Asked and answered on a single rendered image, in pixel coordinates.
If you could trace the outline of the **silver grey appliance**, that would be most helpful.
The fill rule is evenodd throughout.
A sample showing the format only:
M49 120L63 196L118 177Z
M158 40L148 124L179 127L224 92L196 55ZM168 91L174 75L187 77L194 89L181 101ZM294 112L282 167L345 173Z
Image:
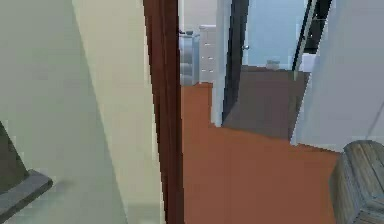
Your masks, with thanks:
M192 31L179 35L180 84L193 86L199 81L199 34Z

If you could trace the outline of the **grey wooden furniture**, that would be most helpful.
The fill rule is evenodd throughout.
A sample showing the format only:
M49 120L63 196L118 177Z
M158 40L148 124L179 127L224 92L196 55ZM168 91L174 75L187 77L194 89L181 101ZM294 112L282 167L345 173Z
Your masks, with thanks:
M347 144L329 178L336 224L384 224L384 146Z

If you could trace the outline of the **black room door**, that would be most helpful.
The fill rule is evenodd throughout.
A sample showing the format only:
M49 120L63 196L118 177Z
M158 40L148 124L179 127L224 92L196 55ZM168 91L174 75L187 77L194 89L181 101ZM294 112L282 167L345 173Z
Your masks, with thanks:
M232 0L222 122L225 122L238 99L248 7L249 0Z

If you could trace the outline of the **white chest of drawers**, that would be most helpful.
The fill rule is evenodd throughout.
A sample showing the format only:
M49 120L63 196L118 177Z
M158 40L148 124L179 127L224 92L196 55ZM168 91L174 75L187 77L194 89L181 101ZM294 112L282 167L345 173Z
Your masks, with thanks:
M212 83L216 73L216 26L200 25L199 69L200 82Z

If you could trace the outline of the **black framed window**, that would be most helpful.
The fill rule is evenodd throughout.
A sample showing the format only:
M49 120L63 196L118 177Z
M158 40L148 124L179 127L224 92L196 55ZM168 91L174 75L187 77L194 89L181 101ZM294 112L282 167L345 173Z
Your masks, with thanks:
M307 0L292 70L311 72L332 0Z

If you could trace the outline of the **dark red-brown room door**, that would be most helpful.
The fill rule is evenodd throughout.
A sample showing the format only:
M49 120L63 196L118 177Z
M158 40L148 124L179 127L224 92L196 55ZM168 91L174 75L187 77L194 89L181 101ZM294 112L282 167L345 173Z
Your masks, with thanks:
M178 0L143 0L166 224L185 224Z

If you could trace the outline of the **dark grey furniture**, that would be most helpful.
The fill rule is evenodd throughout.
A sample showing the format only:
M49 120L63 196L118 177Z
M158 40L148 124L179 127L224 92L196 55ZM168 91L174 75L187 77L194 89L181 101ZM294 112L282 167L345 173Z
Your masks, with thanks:
M0 224L45 193L52 185L53 181L48 176L26 169L0 122Z

